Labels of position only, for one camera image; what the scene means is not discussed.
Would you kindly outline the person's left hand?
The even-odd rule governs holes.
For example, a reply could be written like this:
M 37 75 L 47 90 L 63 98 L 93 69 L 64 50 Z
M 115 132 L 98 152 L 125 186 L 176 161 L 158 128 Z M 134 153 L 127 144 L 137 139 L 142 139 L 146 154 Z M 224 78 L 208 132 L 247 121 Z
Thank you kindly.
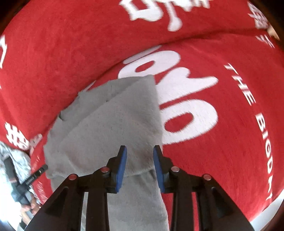
M 41 204 L 38 203 L 36 197 L 33 197 L 31 199 L 30 205 L 23 205 L 21 208 L 21 218 L 22 221 L 28 225 L 32 218 L 29 217 L 29 213 L 32 214 L 32 216 L 35 216 L 36 213 L 41 209 Z

